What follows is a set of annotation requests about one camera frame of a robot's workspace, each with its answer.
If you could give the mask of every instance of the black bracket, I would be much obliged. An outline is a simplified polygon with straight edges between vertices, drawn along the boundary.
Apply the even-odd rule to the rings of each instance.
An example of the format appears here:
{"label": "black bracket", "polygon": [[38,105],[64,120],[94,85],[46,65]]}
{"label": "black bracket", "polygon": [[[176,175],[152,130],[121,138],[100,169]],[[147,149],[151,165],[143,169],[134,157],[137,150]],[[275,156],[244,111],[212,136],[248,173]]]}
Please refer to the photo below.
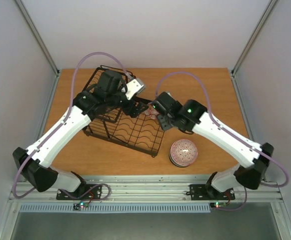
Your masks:
{"label": "black bracket", "polygon": [[206,200],[217,200],[217,201],[221,201],[221,200],[234,200],[236,199],[235,197],[235,192],[233,188],[228,189],[227,191],[225,191],[225,193],[227,193],[229,195],[229,197],[224,193],[224,192],[219,192],[215,198],[211,198],[207,192],[206,189],[206,185],[205,184],[191,184],[189,186],[190,191],[186,192],[186,195],[191,196],[191,200],[202,200],[202,201],[206,201]]}
{"label": "black bracket", "polygon": [[[97,184],[85,184],[83,192],[85,193],[86,191],[88,191],[90,188],[92,188],[95,185],[97,185]],[[93,188],[90,192],[93,194],[93,199],[94,200],[100,199],[101,198],[101,194],[102,194],[102,186],[97,186],[97,187]],[[91,194],[87,193],[86,195],[82,196],[81,198],[78,198],[77,200],[90,200],[91,197],[92,197]],[[75,199],[69,197],[62,190],[58,189],[58,191],[56,193],[56,200],[73,201]]]}

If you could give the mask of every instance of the gray floor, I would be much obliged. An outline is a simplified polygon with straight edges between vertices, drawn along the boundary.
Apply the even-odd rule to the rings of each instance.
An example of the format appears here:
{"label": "gray floor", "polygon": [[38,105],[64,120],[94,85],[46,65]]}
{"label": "gray floor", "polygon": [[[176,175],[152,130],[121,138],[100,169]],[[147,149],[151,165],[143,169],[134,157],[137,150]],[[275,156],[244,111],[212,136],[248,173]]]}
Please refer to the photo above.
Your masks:
{"label": "gray floor", "polygon": [[279,240],[270,204],[212,213],[20,213],[12,240]]}

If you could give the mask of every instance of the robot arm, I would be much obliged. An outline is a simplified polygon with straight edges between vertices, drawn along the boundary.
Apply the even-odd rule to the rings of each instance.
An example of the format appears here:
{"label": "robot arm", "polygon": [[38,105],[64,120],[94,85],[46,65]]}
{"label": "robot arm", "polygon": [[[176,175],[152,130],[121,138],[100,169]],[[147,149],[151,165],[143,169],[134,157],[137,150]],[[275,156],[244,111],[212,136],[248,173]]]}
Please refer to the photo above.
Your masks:
{"label": "robot arm", "polygon": [[207,108],[195,100],[188,100],[182,106],[168,92],[163,92],[152,102],[152,106],[160,113],[158,121],[163,130],[174,127],[184,133],[199,134],[224,149],[238,161],[238,165],[211,175],[206,183],[206,190],[212,199],[217,193],[225,192],[229,188],[242,185],[255,190],[259,187],[269,166],[269,160],[252,151],[250,147],[239,142],[223,129],[269,156],[274,150],[272,145],[269,143],[260,145],[251,141],[214,117],[218,123],[216,125],[211,120]]}
{"label": "robot arm", "polygon": [[51,167],[53,160],[61,149],[91,121],[114,108],[122,108],[126,115],[132,118],[148,108],[142,102],[134,101],[134,96],[145,89],[144,83],[133,79],[120,88],[122,76],[115,71],[106,70],[99,78],[93,92],[89,89],[79,93],[73,100],[70,115],[64,113],[55,125],[49,129],[39,140],[27,149],[18,147],[13,152],[13,158],[18,168],[25,159],[36,151],[23,168],[21,174],[39,191],[49,188],[63,189],[76,192],[80,196],[85,189],[84,180],[74,172],[64,172]]}

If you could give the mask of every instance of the wooden tabletop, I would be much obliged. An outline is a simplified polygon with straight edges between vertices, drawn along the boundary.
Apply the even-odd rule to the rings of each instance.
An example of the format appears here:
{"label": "wooden tabletop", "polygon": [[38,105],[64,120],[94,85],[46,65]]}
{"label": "wooden tabletop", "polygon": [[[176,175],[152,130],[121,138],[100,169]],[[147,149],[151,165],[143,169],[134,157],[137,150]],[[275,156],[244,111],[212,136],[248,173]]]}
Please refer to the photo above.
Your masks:
{"label": "wooden tabletop", "polygon": [[[207,88],[214,115],[243,136],[247,131],[237,96],[226,68],[133,68],[129,69],[147,86],[140,97],[153,100],[159,80],[168,73],[188,71],[203,81]],[[70,102],[70,87],[73,69],[63,69],[57,85],[47,131],[66,111]],[[75,95],[79,93],[94,69],[80,69],[75,83]],[[171,95],[184,104],[194,99],[207,105],[200,85],[188,75],[174,75],[165,80],[160,91],[169,91]],[[169,160],[169,150],[173,142],[189,139],[198,149],[196,161],[189,167],[180,168]],[[55,168],[74,171],[80,175],[183,175],[211,174],[224,171],[237,162],[227,152],[211,141],[197,134],[186,135],[177,129],[164,133],[160,150],[156,157],[129,149],[80,131],[58,154],[53,162]]]}

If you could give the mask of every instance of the wooden table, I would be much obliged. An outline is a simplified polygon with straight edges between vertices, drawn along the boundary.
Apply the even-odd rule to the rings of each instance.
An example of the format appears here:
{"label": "wooden table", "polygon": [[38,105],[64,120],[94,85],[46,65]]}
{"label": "wooden table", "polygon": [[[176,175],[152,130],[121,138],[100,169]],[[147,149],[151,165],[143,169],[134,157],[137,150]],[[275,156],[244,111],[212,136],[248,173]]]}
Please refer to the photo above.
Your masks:
{"label": "wooden table", "polygon": [[[242,113],[237,101],[229,72],[226,68],[133,68],[129,69],[147,86],[140,97],[153,100],[159,80],[168,73],[188,71],[203,81],[207,88],[212,111],[222,122],[243,136],[247,136]],[[57,85],[47,131],[60,119],[70,102],[70,86],[73,69],[63,69]],[[88,81],[94,69],[80,69],[75,83],[75,95]],[[162,84],[160,91],[170,91],[172,96],[184,104],[194,99],[207,105],[200,85],[188,75],[174,75]],[[190,139],[198,148],[198,158],[189,167],[174,166],[168,157],[174,141]],[[237,162],[214,143],[197,134],[186,135],[177,129],[164,133],[157,157],[129,149],[79,132],[58,154],[53,166],[80,175],[183,175],[211,174],[224,171]]]}

